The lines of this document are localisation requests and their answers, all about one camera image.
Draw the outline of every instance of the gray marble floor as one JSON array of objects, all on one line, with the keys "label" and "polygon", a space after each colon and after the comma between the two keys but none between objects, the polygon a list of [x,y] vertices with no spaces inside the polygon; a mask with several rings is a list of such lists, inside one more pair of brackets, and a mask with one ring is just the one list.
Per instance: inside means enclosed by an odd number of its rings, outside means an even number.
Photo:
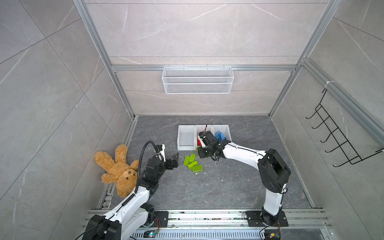
[{"label": "gray marble floor", "polygon": [[[178,125],[228,124],[232,141],[257,150],[276,149],[291,168],[287,184],[288,193],[283,198],[283,208],[310,208],[303,188],[284,150],[277,132],[268,116],[140,116],[128,147],[127,162],[138,159],[146,141],[166,145],[166,157],[177,152]],[[196,151],[180,151],[184,158]],[[144,153],[143,166],[154,155],[152,147]],[[257,170],[232,159],[213,161],[196,160],[204,171],[193,173],[179,160],[179,167],[166,170],[159,181],[159,188],[148,203],[156,209],[221,209],[261,208],[265,187]],[[111,207],[122,200],[112,197]]]}]

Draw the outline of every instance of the gray marble wall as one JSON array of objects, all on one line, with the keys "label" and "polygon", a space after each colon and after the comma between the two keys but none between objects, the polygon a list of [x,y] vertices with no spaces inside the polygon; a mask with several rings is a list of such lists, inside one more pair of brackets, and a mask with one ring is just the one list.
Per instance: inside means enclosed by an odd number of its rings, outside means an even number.
[{"label": "gray marble wall", "polygon": [[[86,0],[112,64],[296,64],[327,0]],[[136,114],[268,114],[289,72],[235,72],[230,94],[165,94],[119,72]]]},{"label": "gray marble wall", "polygon": [[87,0],[113,64],[295,64],[327,0]]},{"label": "gray marble wall", "polygon": [[[273,117],[280,137],[304,181],[309,198],[316,207],[322,207],[338,233],[340,239],[383,239],[384,229],[384,181],[380,153],[354,165],[340,165],[347,159],[336,141],[330,137],[329,130],[314,113],[323,94],[323,87],[303,69],[284,101]],[[357,121],[329,94],[326,93],[322,105],[334,119],[350,144],[343,145],[344,152],[351,159],[357,156],[368,157],[381,149],[380,145],[357,123]],[[323,119],[327,116],[320,111]],[[336,129],[328,119],[330,130]],[[339,130],[335,132],[339,143],[346,139]]]},{"label": "gray marble wall", "polygon": [[[384,1],[344,0],[310,58],[384,126]],[[363,156],[379,149],[349,114],[338,117]],[[373,239],[384,239],[383,154],[331,168]]]},{"label": "gray marble wall", "polygon": [[383,0],[344,0],[310,58],[384,126]]},{"label": "gray marble wall", "polygon": [[128,114],[72,0],[0,2],[0,239],[74,239]]},{"label": "gray marble wall", "polygon": [[118,72],[136,114],[267,115],[290,72],[235,71],[229,94],[165,94],[161,74],[161,71]]}]

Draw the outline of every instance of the wire basket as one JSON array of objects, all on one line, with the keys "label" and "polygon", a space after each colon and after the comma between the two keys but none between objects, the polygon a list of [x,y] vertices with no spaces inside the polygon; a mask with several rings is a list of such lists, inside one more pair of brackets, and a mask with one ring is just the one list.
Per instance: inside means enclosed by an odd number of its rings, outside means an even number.
[{"label": "wire basket", "polygon": [[161,78],[166,94],[230,93],[233,71],[225,66],[170,66]]}]

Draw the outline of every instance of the black wire rack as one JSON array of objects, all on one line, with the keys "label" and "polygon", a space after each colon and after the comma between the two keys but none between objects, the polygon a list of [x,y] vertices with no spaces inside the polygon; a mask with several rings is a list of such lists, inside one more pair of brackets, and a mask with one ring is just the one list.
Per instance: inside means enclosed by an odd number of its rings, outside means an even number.
[{"label": "black wire rack", "polygon": [[[346,137],[346,136],[344,135],[344,133],[341,131],[341,129],[339,128],[339,126],[335,123],[335,121],[333,120],[333,118],[328,114],[327,110],[325,110],[325,108],[322,106],[321,102],[322,102],[322,100],[323,100],[323,98],[324,98],[326,92],[327,92],[327,89],[324,89],[324,90],[322,91],[322,93],[324,93],[324,94],[323,94],[323,97],[322,97],[321,100],[320,100],[320,103],[315,107],[315,110],[316,110],[315,113],[314,113],[311,117],[309,117],[309,118],[305,117],[305,118],[306,118],[306,119],[311,119],[315,114],[317,114],[317,115],[321,118],[322,122],[321,122],[317,127],[312,127],[312,128],[313,128],[313,129],[316,129],[316,128],[320,127],[322,124],[324,124],[324,125],[328,128],[328,130],[329,130],[329,132],[330,132],[330,134],[328,135],[327,139],[326,139],[325,141],[320,140],[320,142],[325,143],[325,142],[330,138],[330,136],[332,136],[332,137],[335,139],[336,143],[338,144],[338,146],[335,147],[334,149],[332,149],[332,150],[330,150],[330,151],[325,151],[325,152],[333,152],[334,150],[340,148],[341,151],[344,153],[344,156],[347,158],[347,161],[346,161],[346,162],[344,162],[344,163],[342,163],[342,164],[340,164],[340,165],[337,165],[337,166],[333,164],[333,166],[334,166],[334,167],[340,167],[340,166],[342,166],[342,165],[344,165],[344,164],[346,164],[346,163],[348,163],[348,162],[349,162],[350,164],[353,165],[353,164],[356,164],[356,163],[358,163],[358,162],[364,161],[364,160],[366,160],[366,159],[368,159],[368,158],[370,158],[370,157],[372,157],[372,156],[375,156],[376,154],[381,153],[382,150],[383,150],[384,148],[375,151],[374,154],[372,154],[372,155],[370,155],[370,156],[368,156],[368,157],[366,157],[366,158],[362,158],[362,157],[360,156],[360,154],[356,151],[356,149],[353,147],[353,145],[350,143],[350,141],[347,139],[347,137]],[[319,114],[319,110],[320,110],[320,109],[323,109],[323,110],[325,111],[326,116],[327,116],[325,119],[323,119],[323,117]],[[335,126],[336,126],[336,129],[335,129],[335,130],[331,131],[330,127],[329,127],[329,126],[327,125],[327,123],[325,122],[327,119],[331,119],[332,122],[335,124]],[[342,134],[343,137],[346,139],[346,141],[344,141],[343,143],[340,143],[340,142],[336,139],[336,137],[334,136],[334,133],[336,132],[336,130],[339,130],[339,131],[341,132],[341,134]],[[341,147],[341,146],[344,145],[344,144],[349,144],[349,145],[352,147],[353,151],[355,151],[355,153],[357,154],[357,156],[354,157],[354,158],[349,159],[349,157],[347,156],[347,154],[344,152],[344,149]],[[359,158],[360,160],[358,160],[358,161],[356,161],[356,162],[351,162],[353,159],[356,159],[356,158]]]}]

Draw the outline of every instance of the ventilation grate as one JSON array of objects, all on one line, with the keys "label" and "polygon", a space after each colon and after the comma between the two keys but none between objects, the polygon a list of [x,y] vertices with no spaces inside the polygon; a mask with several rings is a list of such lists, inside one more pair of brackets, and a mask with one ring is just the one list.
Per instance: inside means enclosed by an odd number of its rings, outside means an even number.
[{"label": "ventilation grate", "polygon": [[[132,237],[137,240],[148,240],[144,238],[144,232],[148,230],[137,230]],[[154,239],[167,240],[202,240],[202,239],[261,239],[258,229],[209,229],[209,230],[161,230]]]}]

